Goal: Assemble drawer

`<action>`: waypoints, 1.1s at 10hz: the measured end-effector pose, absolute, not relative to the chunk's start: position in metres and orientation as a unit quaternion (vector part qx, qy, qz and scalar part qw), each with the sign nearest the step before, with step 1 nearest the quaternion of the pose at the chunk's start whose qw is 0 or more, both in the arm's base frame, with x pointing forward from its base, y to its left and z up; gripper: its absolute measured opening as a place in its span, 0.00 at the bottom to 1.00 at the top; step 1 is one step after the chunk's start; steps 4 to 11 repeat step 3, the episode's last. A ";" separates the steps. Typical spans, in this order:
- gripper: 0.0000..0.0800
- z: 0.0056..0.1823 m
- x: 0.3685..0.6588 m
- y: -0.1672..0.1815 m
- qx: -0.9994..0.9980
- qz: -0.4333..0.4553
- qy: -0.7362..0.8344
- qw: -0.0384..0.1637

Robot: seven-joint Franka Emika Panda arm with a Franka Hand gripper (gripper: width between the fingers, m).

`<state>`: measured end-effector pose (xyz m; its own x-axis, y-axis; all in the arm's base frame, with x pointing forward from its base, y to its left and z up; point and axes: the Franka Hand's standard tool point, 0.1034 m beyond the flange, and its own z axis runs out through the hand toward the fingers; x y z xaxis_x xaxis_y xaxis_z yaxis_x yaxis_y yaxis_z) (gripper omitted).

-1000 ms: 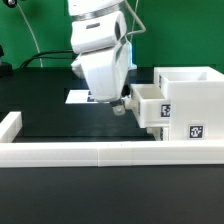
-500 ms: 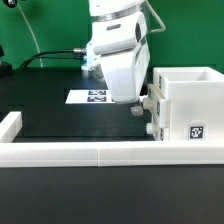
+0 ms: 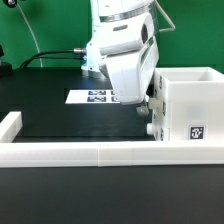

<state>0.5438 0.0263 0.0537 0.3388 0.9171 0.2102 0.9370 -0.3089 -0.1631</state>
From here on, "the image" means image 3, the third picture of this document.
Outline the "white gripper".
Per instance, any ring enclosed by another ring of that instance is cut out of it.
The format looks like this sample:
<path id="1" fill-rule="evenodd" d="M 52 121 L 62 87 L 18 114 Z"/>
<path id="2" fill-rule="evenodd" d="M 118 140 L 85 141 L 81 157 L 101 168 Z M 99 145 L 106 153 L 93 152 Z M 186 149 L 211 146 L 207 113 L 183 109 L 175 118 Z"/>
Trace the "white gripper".
<path id="1" fill-rule="evenodd" d="M 107 57 L 109 79 L 120 103 L 138 104 L 144 100 L 145 95 L 153 97 L 154 84 L 150 84 L 150 81 L 158 59 L 155 38 L 151 38 L 141 50 Z M 139 116 L 149 115 L 147 105 L 141 105 L 136 110 Z"/>

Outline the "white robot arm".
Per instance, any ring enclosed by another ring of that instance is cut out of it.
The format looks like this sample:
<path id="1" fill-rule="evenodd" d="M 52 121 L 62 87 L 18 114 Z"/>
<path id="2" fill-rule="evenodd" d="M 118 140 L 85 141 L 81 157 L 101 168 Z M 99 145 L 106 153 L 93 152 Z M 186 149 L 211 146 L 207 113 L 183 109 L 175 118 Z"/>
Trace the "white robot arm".
<path id="1" fill-rule="evenodd" d="M 163 30 L 157 0 L 90 0 L 92 37 L 81 66 L 86 76 L 109 79 L 118 101 L 149 113 L 146 92 L 159 60 L 156 35 Z"/>

